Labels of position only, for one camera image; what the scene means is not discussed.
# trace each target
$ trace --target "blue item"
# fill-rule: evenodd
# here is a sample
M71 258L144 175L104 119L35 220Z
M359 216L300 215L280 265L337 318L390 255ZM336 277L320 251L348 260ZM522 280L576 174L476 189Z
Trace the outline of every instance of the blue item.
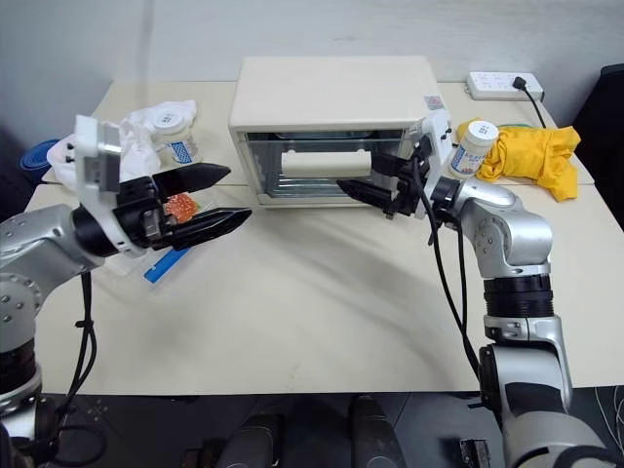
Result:
M167 273L169 269L174 266L176 262L180 260L189 250L190 247L188 249L182 249L181 251L171 249L165 253L165 256L158 260L154 266L147 270L143 274L143 277L150 283L156 283L160 280L161 276Z
M50 163L48 163L47 159L48 150L58 142L58 139L42 141L26 151L19 160L19 168L35 183L41 182L41 177L50 168Z

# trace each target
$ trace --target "black cable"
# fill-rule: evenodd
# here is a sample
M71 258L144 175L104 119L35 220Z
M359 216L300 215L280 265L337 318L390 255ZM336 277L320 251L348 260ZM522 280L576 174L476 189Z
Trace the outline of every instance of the black cable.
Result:
M525 94L528 96L528 100L530 100L530 103L533 104L533 107L535 108L535 112L537 112L537 117L539 117L539 121L541 122L542 127L545 129L546 128L546 124L544 123L544 119L542 118L542 114L539 111L539 108L537 108L537 104L535 103L535 99L533 99L533 96L531 96L530 93L528 92L527 80L525 80L524 78L522 78L520 76L517 76L514 79L514 82L512 83L512 86L514 88L516 88L517 90L525 92Z
M55 463L56 465L68 466L68 467L87 466L101 459L106 453L106 449L108 449L108 442L106 441L106 435L102 431L97 429L96 427L88 426L85 424L71 424L67 426L61 426L58 429L59 433L69 432L69 431L75 431L75 432L82 431L82 432L87 432L93 436L96 436L99 442L99 449L94 455L90 456L89 458L85 458L84 460L63 460L61 458L55 458L53 460L53 463Z
M470 342L470 338L468 338L468 334L464 329L464 324L459 319L459 314L457 313L457 309L455 307L455 303L452 300L452 296L450 295L449 283L447 282L447 275L445 274L445 268L442 264L442 255L440 251L440 239L438 238L438 226L436 224L436 216L433 213L433 209L431 208L431 204L425 195L424 188L422 186L422 182L420 181L419 174L417 172L417 168L414 165L414 187L416 192L418 192L418 197L422 202L422 205L425 208L425 212L427 213L427 217L429 219L429 224L431 226L431 239L433 241L433 251L436 257L436 264L438 265L438 273L440 275L440 281L442 282L442 288L445 291L445 296L447 297L448 306L450 307L450 312L452 313L452 317L459 328L459 332L461 333L462 342L464 345L464 351L466 352L466 357L468 358L468 362L470 363L470 367L472 368L475 376L479 378L479 359L475 354L475 350L472 347L472 343ZM460 268L463 263L463 258L460 259ZM465 296L465 283L462 285L462 298ZM467 301L464 301L464 313L467 318Z
M527 87L523 88L523 91L525 92L525 94L528 96L528 98L530 99L530 103L533 104L533 107L535 108L535 112L537 112L537 117L539 117L539 121L542 124L542 127L545 129L546 128L546 124L544 123L544 119L542 118L542 114L539 111L539 109L537 108L537 104L535 103L535 99L533 99L533 96L530 95L530 93L527 90Z
M69 391L67 392L67 396L65 397L65 401L63 402L63 404L58 407L58 414L60 415L68 414L71 411L71 404L74 400L74 397L80 390L80 387L82 387L83 383L85 383L85 380L87 380L87 377L89 376L89 373L94 366L96 356L98 354L98 341L96 340L94 321L91 316L91 305L93 301L91 273L83 273L81 275L81 281L85 315L82 321L76 322L76 327L82 329L80 350L78 351L78 362L76 363L74 376L71 379L71 384L69 385ZM88 344L90 345L89 361L85 366L85 358L87 356ZM56 465L67 467L86 466L95 463L103 457L108 447L108 443L106 441L106 436L102 431L93 426L74 424L60 426L60 428L58 429L57 437L59 437L62 432L68 431L83 431L96 436L99 440L99 449L97 450L96 454L85 460L62 460L57 458L54 460L54 463L56 463Z
M455 222L457 230L457 256L459 256L459 279L461 283L461 325L463 332L468 332L468 289L466 286L466 263L464 260L464 231L461 228L461 221Z
M74 376L71 380L71 384L69 385L67 397L65 398L64 403L58 408L58 412L61 414L66 414L70 411L71 403L78 393L78 390L80 390L80 387L82 387L83 383L85 383L85 380L87 380L89 372L91 372L91 369L93 368L96 361L96 356L98 354L98 341L96 340L94 322L91 316L91 304L93 299L91 273L83 273L81 275L81 281L85 316L84 320L76 323L76 327L82 328L82 338L80 342L80 350L78 351L78 362L76 363L76 370L74 371ZM91 345L91 352L89 355L89 362L83 370L85 357L87 355L87 344Z

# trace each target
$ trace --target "black chair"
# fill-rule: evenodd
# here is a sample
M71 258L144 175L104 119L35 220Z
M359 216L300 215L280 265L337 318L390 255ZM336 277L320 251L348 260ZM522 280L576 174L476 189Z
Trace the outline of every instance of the black chair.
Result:
M606 66L574 119L581 136L576 155L594 177L596 188L624 229L624 63Z

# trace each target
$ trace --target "gray wall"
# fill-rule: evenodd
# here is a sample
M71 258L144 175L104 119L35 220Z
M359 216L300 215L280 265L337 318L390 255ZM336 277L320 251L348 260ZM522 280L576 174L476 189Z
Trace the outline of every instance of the gray wall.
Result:
M622 0L0 0L0 129L62 137L112 80L234 80L250 55L426 55L440 81L532 71L568 124L624 61L623 31Z

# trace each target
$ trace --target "toaster oven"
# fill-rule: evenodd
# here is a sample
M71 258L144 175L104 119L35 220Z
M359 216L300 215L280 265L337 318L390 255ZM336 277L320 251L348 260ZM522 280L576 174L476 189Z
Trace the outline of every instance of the toaster oven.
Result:
M358 206L336 181L392 190L375 157L408 159L410 132L441 108L424 57L246 58L229 129L260 205Z

